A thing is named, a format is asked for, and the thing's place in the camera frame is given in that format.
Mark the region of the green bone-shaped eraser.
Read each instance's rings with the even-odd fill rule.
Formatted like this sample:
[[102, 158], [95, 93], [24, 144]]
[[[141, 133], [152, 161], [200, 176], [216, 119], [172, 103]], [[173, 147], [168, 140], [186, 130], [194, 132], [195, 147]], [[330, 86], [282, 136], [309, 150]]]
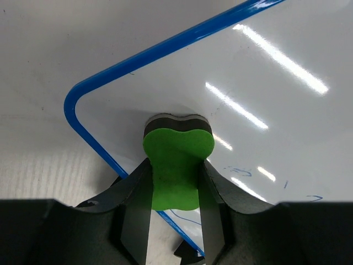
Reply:
[[153, 210], [199, 207], [198, 170], [214, 146], [211, 126], [200, 115], [161, 113], [146, 122], [143, 150], [152, 166]]

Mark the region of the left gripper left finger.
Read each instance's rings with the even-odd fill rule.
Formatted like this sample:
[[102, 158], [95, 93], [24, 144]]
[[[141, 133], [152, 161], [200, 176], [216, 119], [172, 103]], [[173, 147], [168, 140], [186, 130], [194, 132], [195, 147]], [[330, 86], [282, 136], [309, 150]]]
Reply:
[[76, 207], [55, 199], [2, 200], [1, 263], [145, 264], [152, 193], [144, 160]]

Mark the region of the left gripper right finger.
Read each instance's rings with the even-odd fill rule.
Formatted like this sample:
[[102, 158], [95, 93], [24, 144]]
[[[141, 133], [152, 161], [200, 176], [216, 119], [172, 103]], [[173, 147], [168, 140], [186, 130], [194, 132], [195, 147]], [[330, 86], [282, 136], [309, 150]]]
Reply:
[[207, 264], [351, 264], [352, 204], [264, 202], [209, 163], [198, 193]]

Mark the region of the blue framed whiteboard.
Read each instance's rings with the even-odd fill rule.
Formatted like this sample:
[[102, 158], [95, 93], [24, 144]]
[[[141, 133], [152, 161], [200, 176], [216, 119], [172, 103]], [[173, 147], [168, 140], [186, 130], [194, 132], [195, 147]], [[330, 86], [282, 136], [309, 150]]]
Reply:
[[352, 2], [246, 1], [75, 85], [64, 113], [122, 177], [159, 113], [199, 114], [209, 162], [268, 203], [352, 201]]

